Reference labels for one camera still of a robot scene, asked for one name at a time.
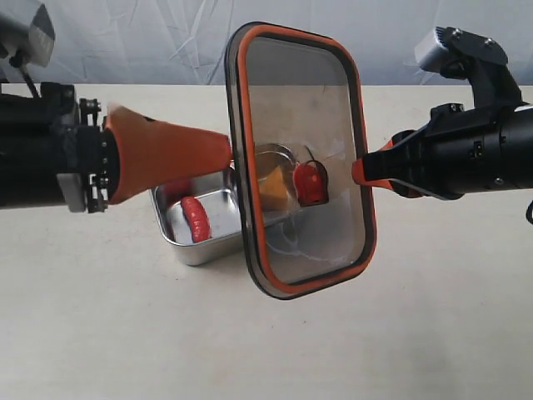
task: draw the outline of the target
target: table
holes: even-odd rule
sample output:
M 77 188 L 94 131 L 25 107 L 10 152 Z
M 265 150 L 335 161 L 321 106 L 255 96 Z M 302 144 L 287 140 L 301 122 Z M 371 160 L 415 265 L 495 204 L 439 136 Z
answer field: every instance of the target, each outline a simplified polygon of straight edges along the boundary
M 223 87 L 77 91 L 229 131 Z M 364 87 L 363 101 L 377 149 L 426 123 L 434 105 L 471 107 L 471 93 Z M 257 290 L 241 253 L 180 264 L 147 193 L 100 215 L 2 211 L 0 398 L 531 398 L 532 198 L 375 190 L 371 266 L 290 302 Z

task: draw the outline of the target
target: transparent lid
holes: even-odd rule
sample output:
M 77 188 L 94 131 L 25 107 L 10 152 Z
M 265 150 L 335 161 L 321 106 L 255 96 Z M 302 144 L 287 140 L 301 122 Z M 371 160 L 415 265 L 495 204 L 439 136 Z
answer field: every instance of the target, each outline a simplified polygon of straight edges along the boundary
M 333 40 L 255 22 L 227 47 L 227 93 L 250 273 L 277 298 L 360 274 L 375 247 L 355 64 Z

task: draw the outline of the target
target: white backdrop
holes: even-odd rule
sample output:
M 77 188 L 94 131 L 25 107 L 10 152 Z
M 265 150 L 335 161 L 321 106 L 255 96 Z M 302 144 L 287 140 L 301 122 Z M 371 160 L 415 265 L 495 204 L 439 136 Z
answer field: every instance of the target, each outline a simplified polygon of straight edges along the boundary
M 17 0 L 0 0 L 6 7 Z M 413 47 L 435 25 L 493 37 L 520 84 L 532 84 L 531 0 L 44 0 L 57 41 L 37 80 L 62 83 L 223 83 L 227 39 L 250 21 L 335 38 L 364 84 L 437 84 Z M 4 68 L 7 77 L 20 82 Z

